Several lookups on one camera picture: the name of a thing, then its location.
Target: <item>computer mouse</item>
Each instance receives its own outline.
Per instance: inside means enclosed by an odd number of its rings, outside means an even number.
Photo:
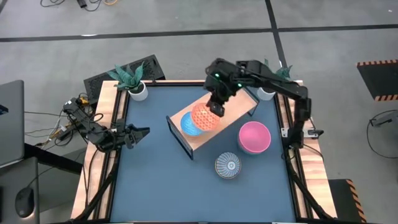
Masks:
[[[33,189],[25,187],[17,193],[15,197],[15,210],[21,218],[26,218],[32,214],[35,203],[34,203]]]

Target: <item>blue table surface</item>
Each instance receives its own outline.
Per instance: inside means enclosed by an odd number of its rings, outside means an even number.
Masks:
[[[126,124],[150,127],[133,149],[123,148],[114,192],[112,222],[293,222],[289,180],[281,159],[282,143],[274,101],[260,101],[253,117],[245,114],[194,152],[186,155],[169,131],[172,116],[206,90],[198,86],[148,86],[149,96],[130,100]],[[260,155],[238,149],[239,128],[259,121],[271,132],[271,145]],[[215,160],[233,152],[242,169],[226,180]]]

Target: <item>orange ball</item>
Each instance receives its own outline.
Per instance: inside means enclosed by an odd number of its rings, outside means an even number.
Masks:
[[[193,107],[191,119],[195,126],[202,131],[214,130],[220,122],[220,117],[213,114],[206,103],[198,103]]]

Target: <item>gray floor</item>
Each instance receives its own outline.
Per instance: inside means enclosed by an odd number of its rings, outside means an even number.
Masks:
[[[398,3],[393,0],[271,2],[278,27],[398,23]],[[76,1],[42,8],[39,0],[8,0],[0,12],[0,38],[270,26],[263,0],[119,0],[92,13],[80,10]],[[280,38],[287,63],[293,65],[292,77],[308,86],[315,123],[325,130],[320,144],[328,177],[354,180],[369,222],[395,223],[397,161],[371,152],[365,130],[374,114],[397,108],[398,103],[374,102],[355,63],[398,58],[398,30],[288,32]],[[1,42],[0,82],[23,79],[25,110],[58,114],[65,101],[85,91],[83,79],[151,54],[156,54],[168,79],[204,78],[205,67],[216,57],[266,57],[272,69],[279,67],[271,33]],[[25,130],[50,128],[56,120],[27,114]],[[396,126],[371,129],[369,135],[376,150],[398,156]],[[43,140],[25,139],[32,144]],[[68,147],[52,151],[76,158],[84,147],[76,137]],[[78,183],[75,175],[53,171],[40,177],[42,223],[68,219]]]

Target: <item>pink bowl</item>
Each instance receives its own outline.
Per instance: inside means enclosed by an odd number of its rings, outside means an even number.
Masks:
[[[271,134],[262,123],[249,121],[239,130],[238,143],[244,152],[260,154],[269,147]]]

